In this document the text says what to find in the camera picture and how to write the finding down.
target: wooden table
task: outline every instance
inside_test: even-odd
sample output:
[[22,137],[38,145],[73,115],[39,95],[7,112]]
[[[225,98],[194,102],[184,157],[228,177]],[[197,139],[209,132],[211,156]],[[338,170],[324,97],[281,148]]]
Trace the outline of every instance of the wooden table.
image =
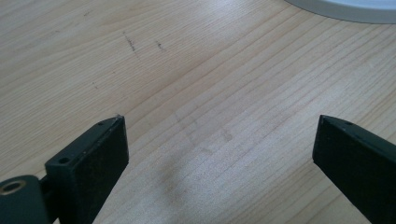
[[95,223],[367,223],[312,162],[318,116],[396,143],[396,26],[284,1],[0,3],[0,177],[124,115]]

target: light wood tabletop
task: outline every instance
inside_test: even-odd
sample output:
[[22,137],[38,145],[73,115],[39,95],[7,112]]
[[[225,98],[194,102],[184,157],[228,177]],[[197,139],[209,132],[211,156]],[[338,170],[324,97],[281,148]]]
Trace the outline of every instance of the light wood tabletop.
[[1,180],[117,114],[130,163],[95,223],[368,223],[312,149],[320,114],[396,143],[396,25],[281,0],[0,2]]

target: gray round object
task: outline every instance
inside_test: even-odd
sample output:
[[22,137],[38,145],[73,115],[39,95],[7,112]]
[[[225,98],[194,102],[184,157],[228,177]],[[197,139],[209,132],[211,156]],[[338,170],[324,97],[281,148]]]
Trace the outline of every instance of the gray round object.
[[286,0],[302,9],[344,21],[396,23],[396,0]]

